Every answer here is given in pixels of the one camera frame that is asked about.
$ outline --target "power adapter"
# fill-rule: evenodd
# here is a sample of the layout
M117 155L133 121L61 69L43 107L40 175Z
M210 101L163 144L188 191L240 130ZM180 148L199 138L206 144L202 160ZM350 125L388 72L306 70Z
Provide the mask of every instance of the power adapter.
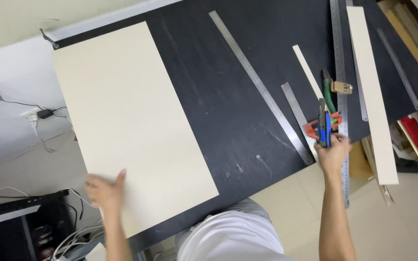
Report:
M53 110L45 109L45 110L38 111L36 114L38 115L40 119L46 119L46 118L53 116L54 112Z

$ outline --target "long metal ruler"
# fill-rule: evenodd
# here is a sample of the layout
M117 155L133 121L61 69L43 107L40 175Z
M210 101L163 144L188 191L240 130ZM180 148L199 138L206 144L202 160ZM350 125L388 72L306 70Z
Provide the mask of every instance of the long metal ruler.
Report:
M335 53L335 73L336 81L346 82L345 77L345 55L343 51L343 37L341 35L340 7L338 0L330 0L330 10L332 15L333 46ZM338 112L341 116L341 124L338 132L348 136L348 102L345 94L337 94ZM349 208L349 155L341 165L341 189L345 208Z
M306 120L306 117L304 116L304 113L302 113L301 107L299 106L298 100L294 96L294 93L293 93L293 90L291 89L290 84L285 83L284 85L282 85L282 90L283 90L283 93L285 93L285 97L287 98L288 104L290 104L291 110L293 111L296 121L301 127L302 134L304 135L304 138L306 139L307 144L309 145L309 149L312 152L312 156L314 156L315 161L318 163L319 157L317 155L317 151L315 151L314 149L314 145L317 142L313 138L309 137L303 128L303 126L307 124L307 120Z
M219 29L220 33L222 33L222 36L229 44L230 48L232 49L235 56L240 61L241 65L245 69L246 73L249 75L251 80L253 81L254 85L256 86L257 90L261 94L261 96L264 98L265 102L269 106L270 110L274 114L277 121L280 123L280 126L282 126L283 130L288 136L288 139L293 144L296 151L298 151L299 155L301 156L302 160L306 165L312 164L313 160L310 156L310 154L307 152L307 149L302 144L301 140L299 139L298 135L294 131L294 129L291 127L288 120L285 118L285 115L283 115L282 111L278 107L278 105L275 103L274 99L270 95L267 88L264 86L264 83L262 83L261 79L257 75L254 68L251 66L251 63L247 60L246 56L244 56L244 53L241 51L240 47L236 43L235 39L225 26L224 22L220 19L219 15L216 11L212 11L209 13L209 15L212 18L212 21L216 24L217 28Z
M391 45L388 42L388 39L386 39L386 35L385 33L383 33L383 30L381 28L378 28L377 33L379 34L380 39L382 40L386 51L390 55L390 58L391 58L391 61L393 61L394 67L396 67L396 70L398 71L399 77L401 78L401 81L403 82L403 85L406 88L407 94L409 94L409 98L411 98L412 104L414 104L415 109L418 110L417 96L415 96L414 90L412 89L412 86L409 83L409 80L407 79L406 73L404 72L404 69L401 66L401 63L399 62L398 57L394 53L393 48L391 48Z

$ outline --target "hand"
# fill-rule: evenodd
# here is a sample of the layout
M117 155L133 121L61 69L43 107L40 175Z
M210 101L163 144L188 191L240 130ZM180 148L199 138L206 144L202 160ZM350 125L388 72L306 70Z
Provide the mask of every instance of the hand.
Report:
M86 176L85 191L91 199L91 204L100 207L107 214L119 214L124 200L124 182L127 171L122 169L115 182L110 182L100 176Z
M328 181L341 183L341 164L346 155L351 151L352 145L348 137L334 133L330 137L330 147L322 148L321 145L314 145L319 162Z

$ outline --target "black table surface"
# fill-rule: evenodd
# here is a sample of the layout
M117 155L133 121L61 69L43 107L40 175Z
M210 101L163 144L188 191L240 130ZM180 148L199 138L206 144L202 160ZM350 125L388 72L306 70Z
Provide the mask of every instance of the black table surface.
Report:
M355 86L347 98L349 135L357 141L370 131L361 117L345 0L339 2L346 82ZM386 116L394 123L415 108L376 28L385 32L417 98L418 63L374 1L354 5L364 7ZM183 0L57 42L62 48L146 21L218 188L219 196L131 237L135 252L306 167L208 15L213 10L307 148L280 86L289 82L306 119L317 117L317 98L292 46L299 45L321 88L323 68L334 77L327 0Z

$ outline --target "person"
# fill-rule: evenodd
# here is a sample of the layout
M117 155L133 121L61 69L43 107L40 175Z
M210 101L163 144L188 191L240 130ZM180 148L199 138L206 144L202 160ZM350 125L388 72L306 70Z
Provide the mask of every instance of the person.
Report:
M346 136L333 134L330 148L316 145L325 192L319 237L321 261L357 260L341 193L341 163L351 151ZM126 171L110 183L88 175L85 190L103 211L108 261L130 261L131 251L121 226L120 209ZM175 237L177 261L287 261L280 239L265 210L245 199L188 228Z

